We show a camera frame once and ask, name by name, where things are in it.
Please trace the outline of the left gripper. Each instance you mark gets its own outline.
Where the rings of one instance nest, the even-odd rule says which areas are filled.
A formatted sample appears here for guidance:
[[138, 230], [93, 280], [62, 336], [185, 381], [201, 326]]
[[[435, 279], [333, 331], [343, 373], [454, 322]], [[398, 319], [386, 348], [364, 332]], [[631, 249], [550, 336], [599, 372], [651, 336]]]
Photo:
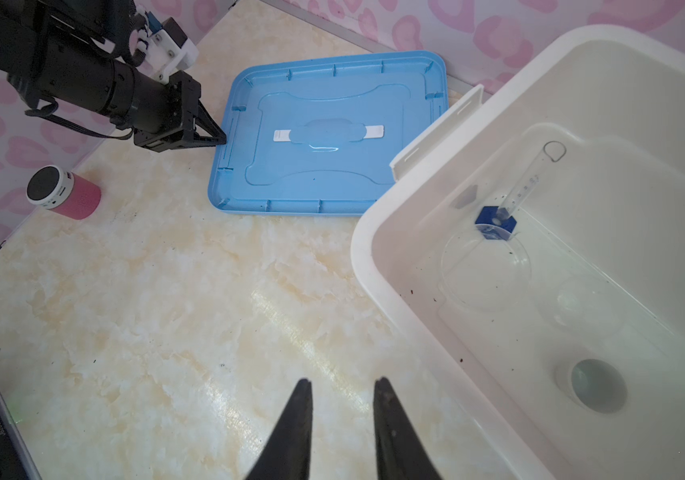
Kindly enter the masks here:
[[160, 153], [226, 144], [224, 130], [198, 99], [200, 84], [186, 72], [174, 73], [166, 85], [140, 81], [134, 145]]

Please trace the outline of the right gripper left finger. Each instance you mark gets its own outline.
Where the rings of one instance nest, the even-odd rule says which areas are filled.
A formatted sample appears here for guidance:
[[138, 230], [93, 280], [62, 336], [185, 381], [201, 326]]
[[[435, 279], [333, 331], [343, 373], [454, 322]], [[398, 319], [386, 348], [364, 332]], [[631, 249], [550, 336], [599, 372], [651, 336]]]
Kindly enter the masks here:
[[312, 382], [300, 379], [246, 479], [308, 480], [312, 459]]

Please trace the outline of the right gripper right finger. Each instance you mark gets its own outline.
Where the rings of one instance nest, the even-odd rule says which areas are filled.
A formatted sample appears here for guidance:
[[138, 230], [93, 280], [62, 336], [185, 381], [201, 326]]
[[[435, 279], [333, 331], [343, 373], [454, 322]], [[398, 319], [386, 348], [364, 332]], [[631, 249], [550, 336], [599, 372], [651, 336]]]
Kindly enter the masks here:
[[440, 479], [386, 377], [374, 384], [373, 422], [378, 479]]

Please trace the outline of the blue plastic bin lid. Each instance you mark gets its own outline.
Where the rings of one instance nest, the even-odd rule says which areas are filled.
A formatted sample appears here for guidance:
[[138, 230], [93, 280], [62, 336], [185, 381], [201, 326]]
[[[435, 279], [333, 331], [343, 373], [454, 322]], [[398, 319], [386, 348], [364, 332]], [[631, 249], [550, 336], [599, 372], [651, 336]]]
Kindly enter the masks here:
[[428, 51], [250, 67], [232, 82], [208, 199], [233, 214], [360, 216], [447, 110], [446, 66]]

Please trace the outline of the clear petri dish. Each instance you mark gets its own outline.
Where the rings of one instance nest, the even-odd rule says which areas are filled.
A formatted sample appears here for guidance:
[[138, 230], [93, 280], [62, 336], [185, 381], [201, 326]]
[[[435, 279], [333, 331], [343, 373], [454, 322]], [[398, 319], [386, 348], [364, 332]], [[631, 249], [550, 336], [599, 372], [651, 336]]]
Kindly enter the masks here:
[[514, 234], [495, 225], [472, 225], [446, 241], [439, 286], [462, 307], [498, 312], [524, 296], [531, 272], [529, 255]]

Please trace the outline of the clear watch glass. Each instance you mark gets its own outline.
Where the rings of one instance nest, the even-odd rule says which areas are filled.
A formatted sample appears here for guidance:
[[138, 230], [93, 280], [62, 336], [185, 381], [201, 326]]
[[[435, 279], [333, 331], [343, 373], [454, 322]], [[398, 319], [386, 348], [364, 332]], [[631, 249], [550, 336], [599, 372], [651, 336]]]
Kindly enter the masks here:
[[571, 276], [548, 297], [550, 316], [572, 333], [601, 339], [612, 336], [625, 322], [625, 305], [620, 292], [595, 275]]

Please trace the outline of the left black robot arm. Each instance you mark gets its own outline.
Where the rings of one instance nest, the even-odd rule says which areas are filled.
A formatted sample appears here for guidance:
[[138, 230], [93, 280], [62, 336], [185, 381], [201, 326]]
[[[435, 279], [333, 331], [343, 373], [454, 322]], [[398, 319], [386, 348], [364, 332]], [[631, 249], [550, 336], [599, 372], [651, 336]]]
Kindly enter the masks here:
[[226, 144], [188, 74], [196, 44], [172, 16], [133, 1], [0, 1], [0, 71], [26, 116], [76, 133], [62, 102], [106, 118], [153, 152]]

